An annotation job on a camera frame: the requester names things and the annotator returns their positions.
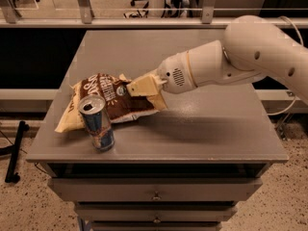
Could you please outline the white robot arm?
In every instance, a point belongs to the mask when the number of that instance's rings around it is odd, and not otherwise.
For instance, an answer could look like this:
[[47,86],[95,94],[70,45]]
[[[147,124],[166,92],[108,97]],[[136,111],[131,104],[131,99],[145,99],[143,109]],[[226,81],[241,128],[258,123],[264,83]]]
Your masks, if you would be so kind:
[[127,85],[132,96],[183,93],[207,85],[253,83],[266,76],[308,103],[308,49],[268,20],[234,19],[221,40],[177,53]]

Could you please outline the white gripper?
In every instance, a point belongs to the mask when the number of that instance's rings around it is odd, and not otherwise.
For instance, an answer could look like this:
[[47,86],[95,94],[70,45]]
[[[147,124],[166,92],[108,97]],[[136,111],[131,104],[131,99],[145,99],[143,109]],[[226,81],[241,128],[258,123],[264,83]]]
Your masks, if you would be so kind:
[[169,93],[183,93],[196,88],[189,66],[188,52],[177,53],[162,61],[157,74],[150,72],[126,86],[131,96],[153,96],[161,89]]

